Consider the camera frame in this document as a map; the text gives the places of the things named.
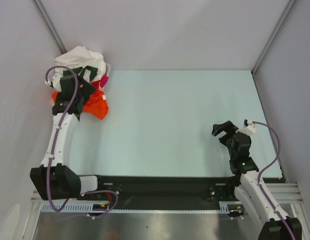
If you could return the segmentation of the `orange t shirt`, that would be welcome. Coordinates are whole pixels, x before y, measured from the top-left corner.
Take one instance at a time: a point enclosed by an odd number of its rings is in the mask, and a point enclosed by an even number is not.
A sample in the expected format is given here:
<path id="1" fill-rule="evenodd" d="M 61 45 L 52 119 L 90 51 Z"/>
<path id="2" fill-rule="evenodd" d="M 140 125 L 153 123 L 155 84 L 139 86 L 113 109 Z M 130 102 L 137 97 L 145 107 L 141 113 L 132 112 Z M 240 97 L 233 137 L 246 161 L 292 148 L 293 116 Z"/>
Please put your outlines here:
<path id="1" fill-rule="evenodd" d="M 53 101 L 55 100 L 57 93 L 58 93 L 58 91 L 55 91 L 52 94 Z M 90 99 L 88 100 L 88 102 L 83 107 L 84 113 L 89 113 L 89 114 L 95 116 L 96 118 L 98 118 L 100 120 L 104 119 L 104 117 L 107 115 L 108 111 L 109 111 L 109 107 L 107 104 L 106 96 L 104 95 L 104 93 L 102 91 L 99 91 L 99 90 L 96 90 L 91 95 Z M 67 112 L 66 112 L 64 118 L 69 117 L 69 116 L 72 116 L 72 117 L 77 119 L 77 117 L 74 114 L 68 114 Z"/>

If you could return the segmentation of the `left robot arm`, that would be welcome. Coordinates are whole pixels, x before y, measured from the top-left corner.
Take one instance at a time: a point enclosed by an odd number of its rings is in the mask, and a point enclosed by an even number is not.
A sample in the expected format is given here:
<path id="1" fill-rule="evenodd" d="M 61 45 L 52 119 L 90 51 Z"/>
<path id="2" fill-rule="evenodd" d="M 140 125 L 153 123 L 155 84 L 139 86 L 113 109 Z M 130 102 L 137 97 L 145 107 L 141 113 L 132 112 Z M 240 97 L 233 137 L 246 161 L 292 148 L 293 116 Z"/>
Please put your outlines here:
<path id="1" fill-rule="evenodd" d="M 53 127 L 46 154 L 40 166 L 30 170 L 30 179 L 45 201 L 79 198 L 86 192 L 100 200 L 106 188 L 98 183 L 97 176 L 77 175 L 70 168 L 73 136 L 95 87 L 81 76 L 72 75 L 63 76 L 60 87 L 52 107 Z"/>

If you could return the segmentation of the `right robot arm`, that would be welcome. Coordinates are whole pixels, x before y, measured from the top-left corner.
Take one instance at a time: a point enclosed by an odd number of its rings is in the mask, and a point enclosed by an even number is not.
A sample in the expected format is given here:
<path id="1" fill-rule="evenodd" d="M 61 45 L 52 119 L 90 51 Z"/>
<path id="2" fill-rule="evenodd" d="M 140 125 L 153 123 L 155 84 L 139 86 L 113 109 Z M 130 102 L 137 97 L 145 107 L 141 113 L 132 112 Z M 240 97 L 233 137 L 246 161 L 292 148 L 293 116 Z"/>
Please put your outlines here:
<path id="1" fill-rule="evenodd" d="M 275 156 L 263 169 L 259 169 L 250 156 L 251 137 L 259 124 L 258 121 L 246 119 L 242 128 L 238 128 L 230 120 L 212 126 L 213 136 L 225 133 L 219 138 L 219 142 L 227 148 L 230 157 L 229 165 L 233 176 L 227 179 L 225 194 L 230 200 L 241 202 L 260 230 L 258 239 L 300 240 L 303 233 L 301 222 L 296 217 L 290 217 L 280 206 L 262 178 L 262 174 L 279 156 Z"/>

